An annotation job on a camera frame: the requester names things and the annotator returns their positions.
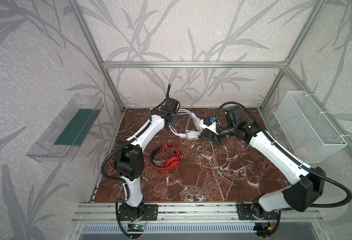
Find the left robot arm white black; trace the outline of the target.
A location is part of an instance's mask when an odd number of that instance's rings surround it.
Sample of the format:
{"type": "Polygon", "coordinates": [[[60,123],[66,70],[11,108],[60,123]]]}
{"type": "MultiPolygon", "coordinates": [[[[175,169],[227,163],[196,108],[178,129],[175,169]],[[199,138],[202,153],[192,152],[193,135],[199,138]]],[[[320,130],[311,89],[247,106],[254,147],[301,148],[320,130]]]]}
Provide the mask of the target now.
{"type": "Polygon", "coordinates": [[[123,183],[125,199],[117,214],[138,219],[145,212],[140,177],[145,168],[144,151],[156,134],[177,122],[179,101],[170,97],[171,84],[164,100],[150,109],[147,122],[126,141],[116,143],[115,150],[102,163],[101,174],[105,179],[123,183]]]}

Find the white headphones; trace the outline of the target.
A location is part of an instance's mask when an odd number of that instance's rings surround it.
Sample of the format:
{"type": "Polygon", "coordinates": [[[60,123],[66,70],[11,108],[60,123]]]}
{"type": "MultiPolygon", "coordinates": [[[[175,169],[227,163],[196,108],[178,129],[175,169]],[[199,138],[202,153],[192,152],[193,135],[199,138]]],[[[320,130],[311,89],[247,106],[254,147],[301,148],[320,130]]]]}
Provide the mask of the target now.
{"type": "Polygon", "coordinates": [[[199,136],[202,133],[202,127],[200,126],[201,119],[187,109],[179,109],[177,111],[180,115],[188,115],[188,120],[185,125],[185,133],[179,133],[173,126],[170,126],[171,132],[180,137],[181,139],[187,139],[191,141],[199,140],[199,136]]]}

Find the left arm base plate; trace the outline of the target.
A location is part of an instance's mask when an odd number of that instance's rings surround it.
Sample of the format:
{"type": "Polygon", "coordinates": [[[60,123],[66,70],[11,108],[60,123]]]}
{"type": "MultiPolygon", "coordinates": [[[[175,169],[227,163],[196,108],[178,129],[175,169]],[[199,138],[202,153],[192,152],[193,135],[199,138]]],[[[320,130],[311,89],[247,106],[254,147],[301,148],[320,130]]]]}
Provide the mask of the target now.
{"type": "Polygon", "coordinates": [[[123,203],[119,206],[117,214],[120,221],[134,219],[156,221],[158,218],[158,212],[159,205],[140,204],[138,207],[132,207],[123,203]]]}

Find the red black headphones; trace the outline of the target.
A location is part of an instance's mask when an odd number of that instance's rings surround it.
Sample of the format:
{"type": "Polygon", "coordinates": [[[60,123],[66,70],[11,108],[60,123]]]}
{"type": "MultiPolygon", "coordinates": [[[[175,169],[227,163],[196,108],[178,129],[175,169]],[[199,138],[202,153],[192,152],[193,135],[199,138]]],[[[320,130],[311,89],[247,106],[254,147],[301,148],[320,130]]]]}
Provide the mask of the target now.
{"type": "Polygon", "coordinates": [[[151,165],[160,171],[169,171],[176,168],[182,161],[180,149],[171,144],[161,144],[152,149],[149,157],[151,165]],[[160,166],[155,164],[155,155],[160,154],[160,166]]]}

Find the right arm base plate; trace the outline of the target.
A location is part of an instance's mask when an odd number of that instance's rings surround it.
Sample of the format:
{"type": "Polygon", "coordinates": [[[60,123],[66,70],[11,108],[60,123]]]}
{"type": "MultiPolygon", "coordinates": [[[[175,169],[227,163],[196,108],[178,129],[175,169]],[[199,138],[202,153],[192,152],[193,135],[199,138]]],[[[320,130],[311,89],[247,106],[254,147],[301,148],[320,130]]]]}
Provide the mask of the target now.
{"type": "Polygon", "coordinates": [[[237,202],[235,206],[239,220],[264,221],[277,220],[279,217],[278,210],[266,212],[261,207],[254,206],[252,203],[237,202]]]}

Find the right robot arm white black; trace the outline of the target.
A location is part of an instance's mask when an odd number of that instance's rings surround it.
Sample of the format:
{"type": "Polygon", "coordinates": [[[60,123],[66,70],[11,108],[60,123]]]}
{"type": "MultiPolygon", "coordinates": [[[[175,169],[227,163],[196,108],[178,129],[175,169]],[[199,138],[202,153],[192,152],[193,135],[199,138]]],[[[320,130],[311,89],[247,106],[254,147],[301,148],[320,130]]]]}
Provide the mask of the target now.
{"type": "Polygon", "coordinates": [[[218,116],[200,120],[202,132],[199,138],[221,145],[224,138],[237,137],[262,153],[286,177],[290,185],[284,189],[266,193],[256,198],[250,207],[251,214],[258,220],[270,212],[296,210],[304,212],[309,207],[336,208],[351,202],[352,191],[332,180],[320,167],[312,168],[298,159],[277,142],[245,106],[237,102],[222,104],[217,113],[224,111],[227,124],[222,126],[218,116]],[[346,193],[346,197],[330,204],[316,204],[325,183],[330,183],[346,193]]]}

